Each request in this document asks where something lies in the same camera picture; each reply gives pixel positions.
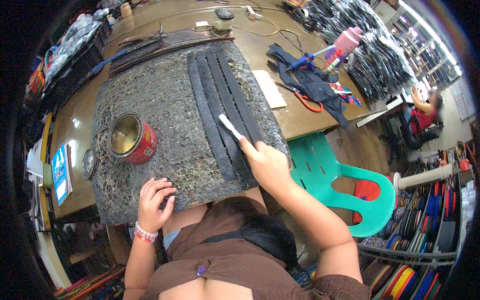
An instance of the notebook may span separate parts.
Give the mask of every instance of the notebook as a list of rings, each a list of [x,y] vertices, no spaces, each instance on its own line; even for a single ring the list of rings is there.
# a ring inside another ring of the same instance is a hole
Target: notebook
[[[73,191],[70,180],[70,164],[67,156],[67,145],[62,144],[52,158],[52,173],[57,203],[60,206]]]

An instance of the teal plastic chair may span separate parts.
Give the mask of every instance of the teal plastic chair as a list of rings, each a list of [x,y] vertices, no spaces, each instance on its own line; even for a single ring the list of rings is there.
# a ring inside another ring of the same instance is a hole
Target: teal plastic chair
[[[392,183],[382,174],[339,163],[323,133],[312,133],[288,141],[292,157],[293,180],[328,207],[357,211],[362,221],[349,226],[354,237],[376,234],[387,224],[395,206]],[[364,201],[353,195],[335,191],[331,183],[338,177],[370,180],[380,187],[380,196]]]

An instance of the work table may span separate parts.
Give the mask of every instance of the work table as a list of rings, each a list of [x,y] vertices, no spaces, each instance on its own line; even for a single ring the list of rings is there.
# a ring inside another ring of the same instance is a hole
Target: work table
[[[234,1],[230,2],[230,4],[237,5]],[[275,4],[279,4],[279,1],[260,2],[260,5],[272,8]],[[159,21],[161,21],[165,32],[193,27],[197,21],[211,22],[215,19],[213,10],[175,15],[177,12],[207,6],[208,3],[182,0],[175,2],[158,2],[136,8],[133,10],[131,17],[119,20],[118,23],[114,25],[110,41],[105,47],[104,57],[107,58],[113,55],[119,48],[117,43],[123,38],[159,30]],[[233,24],[236,26],[262,33],[270,33],[275,30],[273,25],[266,21],[257,20],[252,22],[248,20],[245,17],[244,8],[231,8],[231,11],[236,15],[233,20]],[[296,32],[299,35],[305,51],[312,52],[326,47],[323,39],[317,33],[311,34],[305,32],[291,20],[286,13],[278,10],[264,9],[261,14],[273,20],[280,28]],[[273,80],[280,81],[278,74],[273,73],[266,65],[268,60],[266,52],[269,45],[278,43],[285,51],[290,52],[296,57],[300,56],[299,51],[280,34],[267,37],[256,36],[237,29],[233,29],[233,34],[235,35],[235,44],[245,57],[249,68],[251,70],[266,70]],[[319,60],[315,60],[315,63],[319,67],[323,66]],[[85,151],[90,148],[95,99],[100,85],[108,79],[108,75],[109,65],[107,65],[97,77],[87,82],[77,91],[57,113],[50,153],[56,152],[62,143],[67,143],[70,146],[73,193],[69,195],[61,206],[57,206],[55,195],[53,195],[56,217],[63,217],[82,208],[96,204],[92,182],[85,180],[82,176],[81,162]],[[358,97],[362,103],[365,103],[346,72],[340,71],[339,82],[349,88],[353,95]],[[338,125],[337,121],[328,112],[311,112],[305,108],[290,91],[279,88],[279,92],[283,95],[287,106],[285,108],[273,109],[273,114],[287,140],[311,132],[323,131]],[[344,115],[347,120],[355,120],[381,109],[382,107],[377,107],[375,111],[372,111],[367,105],[363,107],[347,105]]]

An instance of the red-handled scissors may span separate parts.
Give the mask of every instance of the red-handled scissors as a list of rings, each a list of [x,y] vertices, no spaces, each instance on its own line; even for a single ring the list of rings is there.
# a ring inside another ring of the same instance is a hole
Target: red-handled scissors
[[[313,111],[313,112],[321,112],[323,109],[324,109],[324,106],[321,104],[321,103],[317,103],[320,108],[313,108],[311,107],[310,105],[308,105],[307,101],[310,101],[310,99],[307,97],[307,96],[302,96],[300,95],[300,91],[292,86],[289,86],[289,85],[286,85],[286,84],[283,84],[283,83],[280,83],[280,82],[277,82],[277,81],[274,81],[275,84],[279,85],[279,86],[282,86],[286,89],[289,89],[290,91],[292,91],[293,93],[295,93],[295,96],[300,100],[300,102],[306,107],[308,108],[309,110]]]

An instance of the metal can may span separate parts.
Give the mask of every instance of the metal can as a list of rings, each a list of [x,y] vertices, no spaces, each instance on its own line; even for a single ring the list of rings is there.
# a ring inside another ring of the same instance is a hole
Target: metal can
[[[146,163],[155,152],[156,143],[155,131],[133,112],[118,117],[108,135],[112,155],[134,165]]]

